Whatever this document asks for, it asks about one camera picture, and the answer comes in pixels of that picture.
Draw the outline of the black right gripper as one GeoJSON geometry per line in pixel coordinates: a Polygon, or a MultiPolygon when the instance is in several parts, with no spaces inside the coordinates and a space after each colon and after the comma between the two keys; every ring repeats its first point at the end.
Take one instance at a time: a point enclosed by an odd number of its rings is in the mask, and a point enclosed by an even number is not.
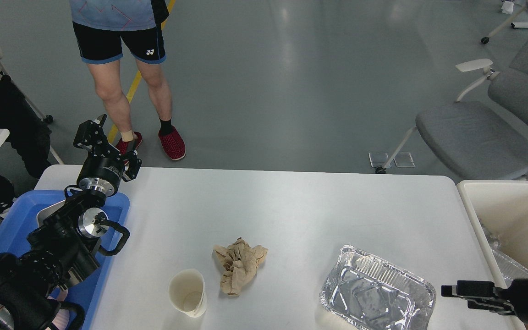
{"type": "Polygon", "coordinates": [[[457,280],[441,286],[441,296],[467,299],[469,309],[486,310],[502,316],[517,317],[528,325],[528,279],[515,279],[509,288],[485,280],[457,280]]]}

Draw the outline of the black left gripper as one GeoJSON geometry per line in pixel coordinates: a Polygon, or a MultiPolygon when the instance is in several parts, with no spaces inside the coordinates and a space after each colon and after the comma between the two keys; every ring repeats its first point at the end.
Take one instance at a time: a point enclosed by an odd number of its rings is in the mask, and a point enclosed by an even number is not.
{"type": "Polygon", "coordinates": [[[78,188],[95,190],[107,197],[115,195],[121,182],[138,177],[142,161],[138,157],[138,142],[128,142],[123,156],[111,158],[111,145],[105,136],[103,125],[107,119],[102,114],[95,120],[82,122],[73,140],[73,146],[87,151],[87,159],[77,177],[78,188]]]}

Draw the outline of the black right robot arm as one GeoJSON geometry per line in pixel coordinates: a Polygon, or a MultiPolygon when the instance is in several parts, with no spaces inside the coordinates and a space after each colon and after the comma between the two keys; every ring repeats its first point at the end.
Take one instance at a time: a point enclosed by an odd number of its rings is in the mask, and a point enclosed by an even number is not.
{"type": "Polygon", "coordinates": [[[485,280],[457,280],[454,286],[442,286],[441,296],[465,299],[469,309],[516,317],[528,325],[528,278],[515,278],[508,288],[485,280]]]}

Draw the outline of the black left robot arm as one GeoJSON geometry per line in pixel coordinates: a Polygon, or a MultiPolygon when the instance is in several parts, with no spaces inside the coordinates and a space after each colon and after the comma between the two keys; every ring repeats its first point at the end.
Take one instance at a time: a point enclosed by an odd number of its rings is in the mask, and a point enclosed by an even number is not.
{"type": "Polygon", "coordinates": [[[130,237],[101,207],[121,182],[138,176],[141,160],[137,152],[120,152],[108,142],[106,119],[80,124],[73,144],[88,156],[76,184],[65,187],[64,200],[50,206],[51,213],[27,236],[29,251],[19,257],[0,253],[0,330],[55,330],[53,320],[62,310],[75,314],[68,329],[81,329],[84,308],[50,294],[84,282],[100,267],[98,253],[116,255],[130,237]]]}

